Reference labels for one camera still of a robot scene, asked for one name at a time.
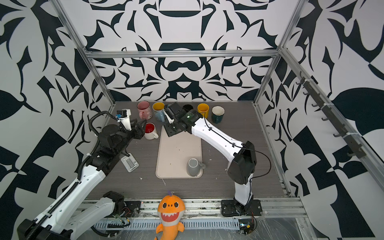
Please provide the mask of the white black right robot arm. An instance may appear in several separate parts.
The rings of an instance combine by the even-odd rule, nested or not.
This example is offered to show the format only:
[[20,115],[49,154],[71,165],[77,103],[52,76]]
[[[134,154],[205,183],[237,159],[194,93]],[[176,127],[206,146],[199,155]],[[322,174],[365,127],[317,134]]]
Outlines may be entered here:
[[195,110],[174,111],[166,106],[165,115],[165,130],[169,137],[188,132],[209,143],[227,159],[227,174],[235,183],[234,207],[238,212],[247,211],[252,204],[251,178],[257,163],[254,145],[249,141],[242,143],[231,138]]

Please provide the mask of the grey mug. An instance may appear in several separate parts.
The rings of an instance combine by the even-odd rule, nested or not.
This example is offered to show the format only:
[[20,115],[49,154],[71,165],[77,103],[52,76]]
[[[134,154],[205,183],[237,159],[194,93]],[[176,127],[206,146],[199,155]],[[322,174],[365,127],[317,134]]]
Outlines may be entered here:
[[190,177],[197,177],[201,170],[205,169],[206,167],[206,164],[198,161],[195,158],[192,158],[188,161],[187,173]]

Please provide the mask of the pink ghost pattern mug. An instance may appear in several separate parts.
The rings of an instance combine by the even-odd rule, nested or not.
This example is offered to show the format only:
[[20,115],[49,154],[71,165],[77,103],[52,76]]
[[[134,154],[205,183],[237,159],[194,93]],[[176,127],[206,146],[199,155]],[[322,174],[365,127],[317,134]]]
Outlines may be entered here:
[[149,120],[152,118],[152,108],[151,104],[148,101],[141,101],[137,104],[137,109],[139,111],[139,117],[142,120]]

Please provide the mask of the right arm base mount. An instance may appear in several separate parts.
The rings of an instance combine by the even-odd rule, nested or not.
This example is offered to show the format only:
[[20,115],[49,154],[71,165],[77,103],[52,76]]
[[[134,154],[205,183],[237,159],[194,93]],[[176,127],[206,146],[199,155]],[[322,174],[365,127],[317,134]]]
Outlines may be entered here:
[[245,206],[236,200],[221,200],[221,214],[224,217],[261,216],[262,211],[260,200],[251,199]]

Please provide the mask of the yellow mug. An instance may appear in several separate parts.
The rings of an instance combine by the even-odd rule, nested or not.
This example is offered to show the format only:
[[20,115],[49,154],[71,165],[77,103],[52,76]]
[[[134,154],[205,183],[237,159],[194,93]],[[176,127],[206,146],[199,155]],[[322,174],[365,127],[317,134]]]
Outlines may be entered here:
[[210,110],[209,105],[201,103],[198,105],[197,109],[198,109],[198,113],[200,113],[204,118],[206,119],[208,118],[209,110]]

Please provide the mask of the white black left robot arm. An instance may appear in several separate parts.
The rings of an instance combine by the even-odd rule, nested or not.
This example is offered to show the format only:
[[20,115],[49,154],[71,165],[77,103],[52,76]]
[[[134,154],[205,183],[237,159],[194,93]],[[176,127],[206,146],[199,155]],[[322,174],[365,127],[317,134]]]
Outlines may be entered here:
[[123,213],[124,196],[113,191],[93,206],[74,215],[89,193],[104,180],[120,161],[130,142],[145,135],[147,120],[131,120],[129,109],[114,116],[102,111],[89,120],[97,143],[78,167],[77,178],[34,220],[24,220],[17,228],[21,240],[76,240],[101,219]]

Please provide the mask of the dark green mug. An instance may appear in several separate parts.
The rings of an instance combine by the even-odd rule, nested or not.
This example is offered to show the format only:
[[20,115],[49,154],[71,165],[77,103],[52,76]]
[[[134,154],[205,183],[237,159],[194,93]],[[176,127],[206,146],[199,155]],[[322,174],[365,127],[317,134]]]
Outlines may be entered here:
[[213,123],[215,124],[219,124],[223,118],[224,118],[224,114],[225,114],[225,109],[221,106],[215,106],[212,108],[212,121]]

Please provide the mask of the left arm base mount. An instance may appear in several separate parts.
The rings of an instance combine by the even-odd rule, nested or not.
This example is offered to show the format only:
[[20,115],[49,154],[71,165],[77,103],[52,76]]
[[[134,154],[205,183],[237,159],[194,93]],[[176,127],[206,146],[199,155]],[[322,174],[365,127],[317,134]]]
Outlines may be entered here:
[[141,212],[141,201],[125,201],[122,212],[120,213],[121,218],[132,218],[138,217]]

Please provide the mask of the white cream mug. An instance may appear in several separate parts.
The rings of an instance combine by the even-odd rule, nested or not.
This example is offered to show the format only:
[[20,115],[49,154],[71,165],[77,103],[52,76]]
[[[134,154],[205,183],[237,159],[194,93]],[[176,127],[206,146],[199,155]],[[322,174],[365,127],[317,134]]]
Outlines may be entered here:
[[147,140],[154,140],[154,139],[158,139],[159,138],[159,135],[157,133],[155,124],[153,124],[153,123],[146,123],[145,138]]

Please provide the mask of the black mug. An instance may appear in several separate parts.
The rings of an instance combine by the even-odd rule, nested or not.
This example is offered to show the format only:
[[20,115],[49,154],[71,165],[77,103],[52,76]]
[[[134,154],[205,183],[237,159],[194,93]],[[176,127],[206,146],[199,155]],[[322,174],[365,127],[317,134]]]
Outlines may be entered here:
[[189,112],[189,111],[193,110],[194,107],[193,107],[192,105],[186,104],[186,105],[183,105],[183,109],[184,109],[186,112]]

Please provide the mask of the blue butterfly mug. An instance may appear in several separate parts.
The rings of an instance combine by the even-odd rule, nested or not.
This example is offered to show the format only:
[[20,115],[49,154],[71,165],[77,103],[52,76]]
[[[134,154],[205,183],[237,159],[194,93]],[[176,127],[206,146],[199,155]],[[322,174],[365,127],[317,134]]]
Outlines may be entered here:
[[164,123],[166,120],[164,107],[165,107],[165,104],[161,102],[156,102],[153,104],[153,111],[154,111],[155,118],[162,123]]

